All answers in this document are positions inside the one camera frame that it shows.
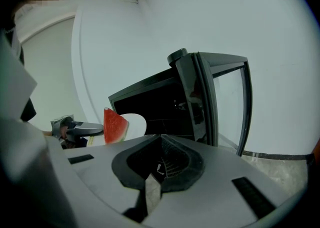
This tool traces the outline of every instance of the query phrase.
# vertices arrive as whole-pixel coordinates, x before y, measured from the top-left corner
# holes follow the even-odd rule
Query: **white wall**
[[[159,56],[186,48],[248,58],[253,114],[246,150],[311,152],[320,137],[320,36],[303,0],[138,1]]]
[[[37,81],[31,95],[37,115],[30,121],[50,131],[52,119],[74,114],[85,121],[71,64],[71,38],[74,19],[57,23],[22,44],[26,70]]]
[[[103,122],[108,97],[169,68],[137,3],[96,0],[76,13],[72,68],[76,90],[89,122]]]

